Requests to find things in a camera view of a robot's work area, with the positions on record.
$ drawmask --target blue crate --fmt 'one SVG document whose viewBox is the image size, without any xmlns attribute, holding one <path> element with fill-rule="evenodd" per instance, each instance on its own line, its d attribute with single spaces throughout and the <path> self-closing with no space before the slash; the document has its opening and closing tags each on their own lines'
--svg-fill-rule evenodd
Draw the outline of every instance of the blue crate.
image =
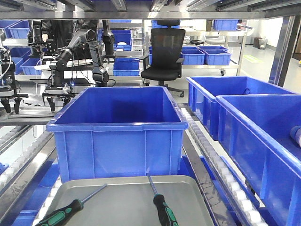
<svg viewBox="0 0 301 226">
<path fill-rule="evenodd" d="M 41 70 L 36 70 L 34 67 L 36 65 L 39 65 L 40 59 L 35 59 L 35 58 L 29 58 L 26 60 L 22 65 L 21 68 L 24 72 L 25 75 L 41 75 L 42 71 Z"/>
<path fill-rule="evenodd" d="M 31 53 L 30 48 L 12 48 L 10 50 L 11 57 L 23 58 L 26 61 Z"/>
<path fill-rule="evenodd" d="M 203 65 L 205 54 L 198 49 L 182 49 L 183 65 Z"/>
<path fill-rule="evenodd" d="M 198 46 L 198 48 L 200 50 L 222 49 L 222 50 L 228 51 L 228 49 L 225 48 L 224 46 Z"/>
<path fill-rule="evenodd" d="M 47 124 L 63 183 L 177 174 L 187 127 L 165 87 L 87 88 Z"/>
<path fill-rule="evenodd" d="M 29 24 L 27 20 L 22 20 L 8 28 L 14 39 L 27 39 Z"/>
<path fill-rule="evenodd" d="M 0 162 L 0 175 L 8 168 L 8 164 L 2 164 Z"/>
<path fill-rule="evenodd" d="M 12 226 L 32 226 L 37 211 L 21 211 Z"/>
<path fill-rule="evenodd" d="M 112 23 L 130 23 L 132 20 L 110 20 Z"/>
<path fill-rule="evenodd" d="M 279 226 L 300 225 L 301 95 L 219 96 L 218 140 Z"/>
<path fill-rule="evenodd" d="M 12 57 L 11 59 L 15 63 L 15 68 L 16 68 L 15 74 L 20 74 L 23 71 L 21 68 L 21 65 L 24 62 L 23 58 Z"/>
<path fill-rule="evenodd" d="M 197 50 L 198 47 L 197 46 L 182 46 L 182 50 L 187 50 L 187 49 L 195 49 L 195 50 Z"/>
<path fill-rule="evenodd" d="M 101 39 L 103 30 L 98 30 L 98 39 Z M 124 51 L 132 50 L 132 31 L 131 30 L 112 30 L 115 42 L 114 49 L 122 48 Z M 119 42 L 125 42 L 126 45 L 117 45 Z"/>
<path fill-rule="evenodd" d="M 19 20 L 0 20 L 0 29 L 4 30 L 7 39 L 11 38 L 11 32 L 8 28 L 17 22 Z"/>
<path fill-rule="evenodd" d="M 158 25 L 156 20 L 152 20 L 152 21 L 151 21 L 151 27 L 152 27 L 152 28 L 167 28 L 167 26 L 161 26 L 161 25 Z M 180 26 L 179 26 L 179 25 L 177 25 L 177 26 L 172 26 L 171 28 L 180 28 Z"/>
<path fill-rule="evenodd" d="M 292 92 L 271 83 L 250 77 L 188 77 L 188 105 L 200 119 L 213 140 L 217 140 L 219 105 L 218 95 L 290 94 Z"/>
<path fill-rule="evenodd" d="M 113 66 L 114 76 L 139 76 L 139 59 L 116 58 Z"/>
<path fill-rule="evenodd" d="M 217 31 L 235 31 L 238 20 L 214 20 L 213 28 Z"/>
<path fill-rule="evenodd" d="M 203 50 L 205 53 L 205 64 L 207 65 L 229 65 L 231 53 L 228 53 L 222 49 L 206 49 Z"/>
</svg>

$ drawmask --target tray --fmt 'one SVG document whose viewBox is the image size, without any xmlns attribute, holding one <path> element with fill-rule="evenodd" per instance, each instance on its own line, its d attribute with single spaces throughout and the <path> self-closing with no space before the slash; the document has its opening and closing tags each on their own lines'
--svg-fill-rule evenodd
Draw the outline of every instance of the tray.
<svg viewBox="0 0 301 226">
<path fill-rule="evenodd" d="M 153 176 L 159 193 L 173 210 L 180 226 L 213 226 L 195 180 L 188 176 Z M 154 193 L 147 177 L 73 180 L 56 193 L 47 214 L 83 199 L 107 183 L 108 186 L 85 203 L 66 226 L 160 226 L 153 204 Z"/>
</svg>

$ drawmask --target bin rim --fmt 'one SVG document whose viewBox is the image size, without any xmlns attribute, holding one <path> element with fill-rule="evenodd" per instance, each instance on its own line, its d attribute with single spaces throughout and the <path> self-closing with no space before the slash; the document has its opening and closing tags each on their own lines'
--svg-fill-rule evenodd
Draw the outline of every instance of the bin rim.
<svg viewBox="0 0 301 226">
<path fill-rule="evenodd" d="M 193 76 L 193 77 L 187 77 L 186 80 L 191 83 L 193 85 L 193 87 L 195 87 L 198 91 L 200 91 L 202 94 L 206 95 L 210 101 L 212 102 L 216 102 L 216 97 L 218 96 L 214 96 L 212 95 L 212 93 L 210 93 L 207 89 L 205 89 L 203 86 L 201 86 L 201 84 L 199 84 L 198 82 L 196 82 L 194 80 L 194 78 L 212 78 L 212 79 L 224 79 L 226 80 L 227 78 L 231 79 L 231 78 L 245 78 L 247 80 L 254 80 L 254 81 L 259 81 L 259 82 L 262 82 L 262 83 L 266 83 L 266 84 L 269 84 L 271 86 L 274 86 L 276 88 L 279 88 L 279 86 L 275 85 L 275 84 L 272 84 L 272 83 L 269 83 L 269 82 L 266 82 L 266 81 L 261 81 L 261 80 L 258 80 L 258 79 L 255 79 L 255 78 L 251 78 L 249 76 L 226 76 L 226 77 L 221 77 L 221 76 Z M 296 92 L 293 92 L 291 90 L 288 90 L 288 89 L 285 89 L 283 87 L 281 87 L 281 89 L 289 92 L 288 95 L 291 93 L 291 94 L 297 94 Z"/>
<path fill-rule="evenodd" d="M 85 92 L 91 89 L 162 89 L 167 95 L 169 102 L 174 108 L 179 122 L 122 122 L 122 123 L 68 123 L 56 124 L 57 120 L 79 99 Z M 172 98 L 166 87 L 149 86 L 149 87 L 91 87 L 86 88 L 73 98 L 68 105 L 63 107 L 46 125 L 47 131 L 51 132 L 67 132 L 67 131 L 144 131 L 144 130 L 184 130 L 188 128 L 188 123 L 184 115 Z"/>
<path fill-rule="evenodd" d="M 216 97 L 216 101 L 225 108 L 235 119 L 244 125 L 251 133 L 253 133 L 261 142 L 263 142 L 266 147 L 274 153 L 277 158 L 279 158 L 295 175 L 301 178 L 301 160 L 291 154 L 285 147 L 278 143 L 272 136 L 265 132 L 261 127 L 259 127 L 255 122 L 243 114 L 240 110 L 235 108 L 230 102 L 225 98 L 227 97 L 243 97 L 243 98 L 253 98 L 253 97 L 296 97 L 301 95 L 297 94 L 259 94 L 259 95 L 220 95 Z"/>
</svg>

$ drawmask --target metal beam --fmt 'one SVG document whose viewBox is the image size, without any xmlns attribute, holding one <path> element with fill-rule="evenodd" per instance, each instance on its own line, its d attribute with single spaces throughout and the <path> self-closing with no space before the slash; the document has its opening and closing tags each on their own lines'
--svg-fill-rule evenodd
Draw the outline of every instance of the metal beam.
<svg viewBox="0 0 301 226">
<path fill-rule="evenodd" d="M 15 0 L 19 3 L 25 5 L 33 6 L 35 8 L 46 9 L 46 10 L 56 10 L 56 4 L 50 0 Z"/>
<path fill-rule="evenodd" d="M 220 0 L 194 0 L 193 2 L 187 5 L 187 11 L 199 11 L 207 6 L 213 5 Z"/>
<path fill-rule="evenodd" d="M 5 11 L 24 10 L 23 4 L 11 0 L 0 0 L 0 9 Z"/>
<path fill-rule="evenodd" d="M 225 10 L 233 10 L 237 8 L 242 8 L 244 6 L 250 6 L 258 2 L 262 2 L 265 0 L 240 0 L 240 1 L 235 1 L 230 4 L 223 4 L 217 7 L 218 11 L 225 11 Z"/>
<path fill-rule="evenodd" d="M 294 16 L 294 15 L 301 15 L 301 6 L 285 7 L 285 8 L 280 8 L 278 10 L 266 12 L 267 18 Z"/>
<path fill-rule="evenodd" d="M 95 11 L 95 5 L 90 0 L 58 0 L 62 3 L 70 3 L 74 6 L 82 8 L 85 11 Z"/>
<path fill-rule="evenodd" d="M 0 12 L 1 19 L 265 19 L 266 12 Z"/>
<path fill-rule="evenodd" d="M 167 3 L 168 0 L 153 0 L 151 3 L 150 10 L 152 12 L 159 12 L 162 7 Z"/>
<path fill-rule="evenodd" d="M 265 11 L 296 4 L 301 4 L 301 0 L 276 0 L 249 7 L 249 11 Z"/>
<path fill-rule="evenodd" d="M 301 16 L 283 17 L 269 82 L 283 87 L 300 30 Z"/>
<path fill-rule="evenodd" d="M 127 10 L 127 5 L 125 0 L 111 0 L 111 2 L 114 4 L 117 11 L 124 12 Z"/>
</svg>

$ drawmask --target trash can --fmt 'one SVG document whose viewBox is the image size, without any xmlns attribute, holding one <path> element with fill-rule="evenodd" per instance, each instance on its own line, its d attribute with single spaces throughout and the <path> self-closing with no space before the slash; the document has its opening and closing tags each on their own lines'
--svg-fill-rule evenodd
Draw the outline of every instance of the trash can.
<svg viewBox="0 0 301 226">
<path fill-rule="evenodd" d="M 259 49 L 265 49 L 268 43 L 267 39 L 258 39 L 259 42 Z"/>
</svg>

